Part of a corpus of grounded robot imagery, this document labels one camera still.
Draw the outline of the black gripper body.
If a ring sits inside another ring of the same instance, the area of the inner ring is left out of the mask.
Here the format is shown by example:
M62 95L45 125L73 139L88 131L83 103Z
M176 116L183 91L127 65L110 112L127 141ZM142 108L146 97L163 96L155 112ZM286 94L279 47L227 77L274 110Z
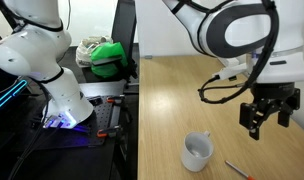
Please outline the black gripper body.
M290 115L300 108L301 91L294 83L258 84L250 88L257 115L267 120L273 113L284 111Z

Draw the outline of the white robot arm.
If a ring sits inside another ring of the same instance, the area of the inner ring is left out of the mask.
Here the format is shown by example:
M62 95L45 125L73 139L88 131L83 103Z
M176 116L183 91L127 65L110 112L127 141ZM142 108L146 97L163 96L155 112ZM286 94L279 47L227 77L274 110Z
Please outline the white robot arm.
M253 139L272 113L279 115L280 125L288 126L290 114L299 107L295 84L304 81L304 0L224 0L213 8L194 0L162 1L198 52L217 58L256 55L242 67L249 77L241 88L251 91L254 100L241 105L239 119ZM50 116L61 116L65 128L74 128L93 107L74 74L57 62L71 43L57 0L2 2L19 29L0 41L0 69L42 84L52 96Z

